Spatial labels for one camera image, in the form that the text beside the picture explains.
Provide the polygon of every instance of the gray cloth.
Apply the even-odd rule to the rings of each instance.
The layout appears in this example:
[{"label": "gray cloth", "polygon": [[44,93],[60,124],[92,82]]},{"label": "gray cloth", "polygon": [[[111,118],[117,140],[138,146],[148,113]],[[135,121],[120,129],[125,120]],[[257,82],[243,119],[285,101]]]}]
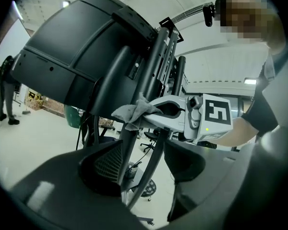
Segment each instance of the gray cloth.
[{"label": "gray cloth", "polygon": [[14,84],[7,83],[6,81],[2,81],[0,85],[0,116],[3,115],[3,103],[5,100],[8,117],[9,119],[13,120],[15,119],[12,113],[14,89],[15,89]]},{"label": "gray cloth", "polygon": [[155,127],[142,119],[143,114],[152,113],[163,114],[160,109],[151,105],[140,93],[140,99],[136,101],[135,105],[123,105],[116,109],[112,116],[127,123],[126,130],[133,131],[139,130],[141,127]]}]

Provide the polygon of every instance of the green trash bin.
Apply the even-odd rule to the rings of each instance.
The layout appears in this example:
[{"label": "green trash bin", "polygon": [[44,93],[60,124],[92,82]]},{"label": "green trash bin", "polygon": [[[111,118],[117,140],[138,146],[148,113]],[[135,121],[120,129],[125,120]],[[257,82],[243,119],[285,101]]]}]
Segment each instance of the green trash bin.
[{"label": "green trash bin", "polygon": [[79,116],[78,109],[70,105],[64,105],[64,113],[69,126],[73,128],[80,128],[81,117]]}]

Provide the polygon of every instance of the office chair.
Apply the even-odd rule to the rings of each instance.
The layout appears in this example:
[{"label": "office chair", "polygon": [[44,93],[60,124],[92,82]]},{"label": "office chair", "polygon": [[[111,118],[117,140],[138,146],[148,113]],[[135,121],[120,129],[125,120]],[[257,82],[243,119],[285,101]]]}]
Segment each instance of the office chair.
[{"label": "office chair", "polygon": [[147,149],[151,148],[152,150],[154,150],[154,145],[158,139],[160,133],[160,128],[156,128],[153,132],[150,132],[150,129],[148,129],[148,132],[144,132],[144,135],[149,138],[149,141],[151,142],[150,144],[145,144],[145,143],[141,143],[140,146],[144,145],[147,146],[143,152],[146,152]]}]

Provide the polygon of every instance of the whiteboard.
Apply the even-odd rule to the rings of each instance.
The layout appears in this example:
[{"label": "whiteboard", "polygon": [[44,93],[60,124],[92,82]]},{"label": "whiteboard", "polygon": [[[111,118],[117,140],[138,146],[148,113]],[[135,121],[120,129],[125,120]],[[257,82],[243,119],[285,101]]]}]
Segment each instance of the whiteboard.
[{"label": "whiteboard", "polygon": [[18,55],[29,39],[30,35],[21,21],[17,19],[0,43],[0,66],[7,56]]}]

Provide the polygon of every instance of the fluorescent light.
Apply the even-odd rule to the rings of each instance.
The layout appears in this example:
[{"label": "fluorescent light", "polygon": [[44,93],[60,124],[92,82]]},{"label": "fluorescent light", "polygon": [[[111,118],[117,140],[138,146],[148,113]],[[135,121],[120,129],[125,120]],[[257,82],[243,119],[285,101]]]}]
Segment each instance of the fluorescent light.
[{"label": "fluorescent light", "polygon": [[13,5],[14,9],[16,10],[19,19],[24,20],[23,17],[22,17],[22,15],[21,15],[20,12],[19,12],[19,9],[18,9],[15,1],[12,1],[12,5]]},{"label": "fluorescent light", "polygon": [[70,4],[68,1],[63,1],[63,8],[67,7]]},{"label": "fluorescent light", "polygon": [[256,84],[257,83],[257,79],[248,79],[246,78],[244,80],[244,84]]}]

